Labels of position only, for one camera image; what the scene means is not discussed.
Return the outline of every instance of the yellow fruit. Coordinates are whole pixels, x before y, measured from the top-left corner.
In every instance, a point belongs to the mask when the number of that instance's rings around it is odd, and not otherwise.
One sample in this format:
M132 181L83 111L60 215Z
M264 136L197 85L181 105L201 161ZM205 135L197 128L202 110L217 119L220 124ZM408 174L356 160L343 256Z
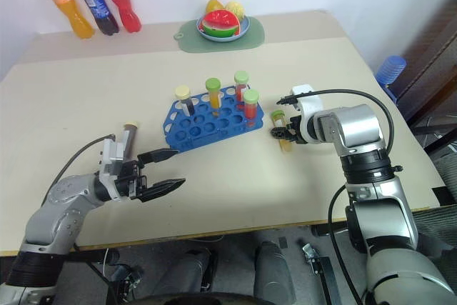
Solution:
M219 3L218 0L210 0L210 1L208 1L207 5L206 5L205 14L208 14L215 10L222 10L222 9L224 9L224 6L221 3Z
M234 13L238 17L239 21L242 21L244 18L244 8L240 3L236 1L230 1L226 5L226 10Z

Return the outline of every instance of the plate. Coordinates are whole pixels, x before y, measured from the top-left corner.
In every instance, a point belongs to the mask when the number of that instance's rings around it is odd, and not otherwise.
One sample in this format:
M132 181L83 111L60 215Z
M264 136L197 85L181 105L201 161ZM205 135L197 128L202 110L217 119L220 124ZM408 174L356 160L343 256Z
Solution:
M204 16L202 16L198 21L197 21L197 31L202 35L205 39L209 39L210 41L215 41L215 42L230 42L230 41L235 41L236 39L239 39L240 37L243 37L244 34L248 31L249 25L251 25L251 21L249 21L249 17L245 16L243 20L240 22L240 34L236 36L230 36L230 37L212 37L204 32L202 32L199 27L201 21L203 21Z

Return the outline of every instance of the robotic arm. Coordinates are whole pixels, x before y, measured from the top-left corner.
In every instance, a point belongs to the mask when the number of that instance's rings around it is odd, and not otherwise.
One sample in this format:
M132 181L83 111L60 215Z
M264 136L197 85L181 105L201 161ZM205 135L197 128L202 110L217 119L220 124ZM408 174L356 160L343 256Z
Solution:
M273 137L298 144L333 143L350 200L346 207L354 248L367 253L367 304L457 304L450 286L416 251L418 232L392 167L378 119L365 104L323 110L309 85L295 86L281 104L301 112Z
M0 285L1 305L48 305L67 254L87 213L106 201L149 201L177 189L185 179L147 186L145 164L169 159L172 149L159 149L127 161L136 127L126 125L123 139L104 139L100 169L95 174L70 176L54 184L41 208L29 219L19 254L6 282Z

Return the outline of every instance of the table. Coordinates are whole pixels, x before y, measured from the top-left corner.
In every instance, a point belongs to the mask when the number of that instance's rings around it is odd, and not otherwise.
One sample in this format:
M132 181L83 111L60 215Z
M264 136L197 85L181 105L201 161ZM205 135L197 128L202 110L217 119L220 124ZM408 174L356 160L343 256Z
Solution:
M294 85L314 89L350 88L384 101L396 124L391 153L400 164L412 209L437 207L432 187L443 186L396 107L330 14L322 11L259 17L266 43L256 49L187 54L173 34L180 24L145 26L140 34L79 41L70 33L38 36L0 83L1 193L0 252L14 255L29 217L68 158L105 134L120 135L126 121L138 121L134 153L165 147L162 124L174 88L187 84L195 94L209 77L223 86L246 70L260 92L266 114ZM298 35L297 26L303 28ZM367 100L352 95L322 96L324 106L353 106ZM387 124L373 104L387 138ZM281 106L286 115L298 113ZM331 144L293 146L283 154L263 128L178 154L144 169L149 183L185 177L163 198L142 204L103 205L86 217L77 240L84 249L326 222L327 208L345 181ZM99 151L85 152L66 175L97 170ZM344 218L347 195L334 217Z

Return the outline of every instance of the blue test tube rack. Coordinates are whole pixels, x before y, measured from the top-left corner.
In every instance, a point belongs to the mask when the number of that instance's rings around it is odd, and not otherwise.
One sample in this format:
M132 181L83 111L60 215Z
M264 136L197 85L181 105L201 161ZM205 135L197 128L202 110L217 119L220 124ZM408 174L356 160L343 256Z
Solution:
M211 108L208 93L193 96L195 114L190 117L184 114L179 101L171 105L163 125L170 148L182 153L263 126L260 104L257 104L256 118L248 120L244 116L243 104L236 100L235 86L221 89L219 96L221 108L217 110Z

